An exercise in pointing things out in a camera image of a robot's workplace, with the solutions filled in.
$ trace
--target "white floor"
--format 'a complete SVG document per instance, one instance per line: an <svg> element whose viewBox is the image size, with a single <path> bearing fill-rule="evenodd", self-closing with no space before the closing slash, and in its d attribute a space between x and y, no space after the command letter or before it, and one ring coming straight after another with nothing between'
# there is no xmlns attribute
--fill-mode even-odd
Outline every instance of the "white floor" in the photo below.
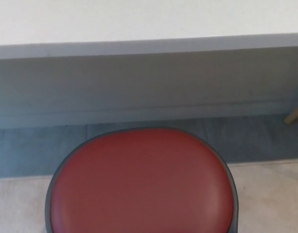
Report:
<svg viewBox="0 0 298 233"><path fill-rule="evenodd" d="M298 160L231 164L239 233L298 233ZM51 177L0 179L0 233L44 233Z"/></svg>

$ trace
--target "gray wall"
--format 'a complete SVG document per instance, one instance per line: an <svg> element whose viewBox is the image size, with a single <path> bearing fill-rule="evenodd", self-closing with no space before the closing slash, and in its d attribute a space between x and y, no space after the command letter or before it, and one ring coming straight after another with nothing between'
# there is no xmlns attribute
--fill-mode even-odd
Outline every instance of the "gray wall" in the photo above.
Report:
<svg viewBox="0 0 298 233"><path fill-rule="evenodd" d="M285 113L298 48L0 60L0 128Z"/></svg>

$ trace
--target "white table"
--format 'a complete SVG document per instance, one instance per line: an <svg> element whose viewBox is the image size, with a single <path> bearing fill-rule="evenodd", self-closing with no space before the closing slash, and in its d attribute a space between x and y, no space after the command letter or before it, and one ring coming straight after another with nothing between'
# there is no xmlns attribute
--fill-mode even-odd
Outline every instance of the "white table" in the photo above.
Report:
<svg viewBox="0 0 298 233"><path fill-rule="evenodd" d="M3 0L0 59L298 46L298 0Z"/></svg>

